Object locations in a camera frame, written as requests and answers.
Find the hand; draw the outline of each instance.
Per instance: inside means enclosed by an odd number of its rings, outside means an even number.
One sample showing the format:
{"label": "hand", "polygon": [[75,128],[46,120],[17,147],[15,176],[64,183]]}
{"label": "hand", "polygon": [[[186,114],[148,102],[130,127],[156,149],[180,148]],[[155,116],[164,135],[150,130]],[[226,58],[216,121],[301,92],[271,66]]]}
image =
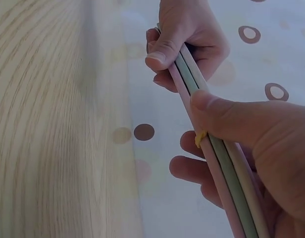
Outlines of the hand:
{"label": "hand", "polygon": [[184,42],[208,80],[229,54],[229,46],[207,0],[161,0],[159,22],[162,33],[147,31],[146,64],[157,73],[153,81],[177,92],[169,66]]}
{"label": "hand", "polygon": [[[248,148],[245,155],[260,184],[275,238],[305,238],[305,107],[280,101],[231,102],[201,90],[192,96],[191,107],[203,129]],[[181,147],[204,158],[194,137],[193,131],[186,132]],[[201,184],[204,197],[222,208],[205,161],[177,156],[170,171]]]}

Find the yellow rubber band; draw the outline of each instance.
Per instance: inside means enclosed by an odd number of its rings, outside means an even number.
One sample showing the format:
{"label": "yellow rubber band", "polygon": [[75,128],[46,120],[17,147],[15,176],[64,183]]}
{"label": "yellow rubber band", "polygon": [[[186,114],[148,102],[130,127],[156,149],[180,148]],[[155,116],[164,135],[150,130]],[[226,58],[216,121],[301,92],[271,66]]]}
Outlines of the yellow rubber band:
{"label": "yellow rubber band", "polygon": [[202,133],[196,135],[196,137],[195,137],[195,144],[196,144],[196,146],[198,148],[200,148],[200,143],[201,143],[202,139],[204,137],[206,137],[206,134],[207,134],[206,131],[202,131]]}

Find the bundle of straws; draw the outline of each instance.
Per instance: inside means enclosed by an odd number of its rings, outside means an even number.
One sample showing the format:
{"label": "bundle of straws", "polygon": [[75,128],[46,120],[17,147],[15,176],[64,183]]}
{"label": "bundle of straws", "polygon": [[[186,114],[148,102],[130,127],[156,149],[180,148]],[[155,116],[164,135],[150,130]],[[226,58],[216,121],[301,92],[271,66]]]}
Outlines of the bundle of straws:
{"label": "bundle of straws", "polygon": [[196,132],[196,145],[204,153],[234,237],[271,238],[262,195],[239,144],[202,131],[192,117],[190,96],[199,89],[209,89],[186,44],[168,70]]}

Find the polka dot tablecloth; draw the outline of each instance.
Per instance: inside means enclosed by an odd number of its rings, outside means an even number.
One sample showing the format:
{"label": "polka dot tablecloth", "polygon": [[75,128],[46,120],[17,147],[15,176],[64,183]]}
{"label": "polka dot tablecloth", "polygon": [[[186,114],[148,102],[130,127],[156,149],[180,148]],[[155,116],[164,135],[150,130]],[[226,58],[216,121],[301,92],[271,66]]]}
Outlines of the polka dot tablecloth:
{"label": "polka dot tablecloth", "polygon": [[[231,54],[208,80],[217,96],[234,101],[282,100],[305,105],[305,0],[209,0]],[[134,142],[142,218],[147,238],[232,237],[219,208],[200,186],[174,178],[169,162],[181,135],[192,129],[178,94],[153,83],[145,65],[146,30],[158,22],[159,0],[120,0],[133,128],[117,128],[116,144]],[[127,49],[127,59],[120,51]]]}

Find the wood grain surface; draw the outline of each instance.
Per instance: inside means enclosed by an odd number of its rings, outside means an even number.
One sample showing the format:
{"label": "wood grain surface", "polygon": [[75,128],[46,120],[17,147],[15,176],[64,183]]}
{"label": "wood grain surface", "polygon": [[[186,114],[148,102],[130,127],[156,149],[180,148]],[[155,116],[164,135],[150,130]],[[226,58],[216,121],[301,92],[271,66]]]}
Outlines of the wood grain surface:
{"label": "wood grain surface", "polygon": [[118,2],[0,0],[0,238],[143,237]]}

